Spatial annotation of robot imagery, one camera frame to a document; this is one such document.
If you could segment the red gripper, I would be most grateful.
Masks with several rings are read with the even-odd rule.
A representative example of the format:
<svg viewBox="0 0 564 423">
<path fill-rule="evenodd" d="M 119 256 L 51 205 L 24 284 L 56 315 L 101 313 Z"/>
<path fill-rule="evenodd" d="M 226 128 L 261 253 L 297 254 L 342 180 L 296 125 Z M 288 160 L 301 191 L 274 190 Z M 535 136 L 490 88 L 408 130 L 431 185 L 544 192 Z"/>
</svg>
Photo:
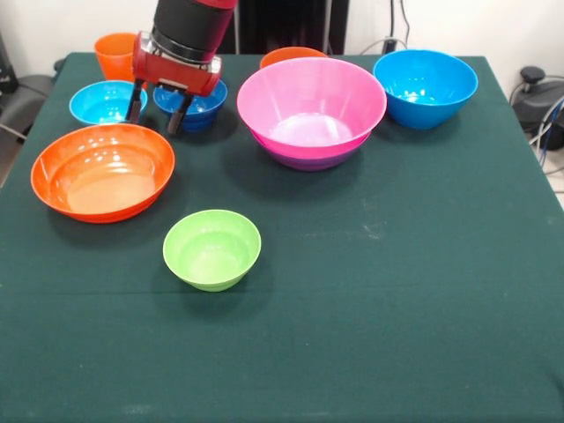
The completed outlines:
<svg viewBox="0 0 564 423">
<path fill-rule="evenodd" d="M 139 32 L 133 45 L 132 72 L 135 80 L 125 120 L 138 123 L 143 106 L 143 84 L 165 85 L 185 92 L 181 105 L 172 113 L 167 126 L 176 135 L 193 101 L 193 95 L 208 96 L 220 80 L 222 59 L 208 63 L 184 62 L 165 52 L 148 32 Z"/>
</svg>

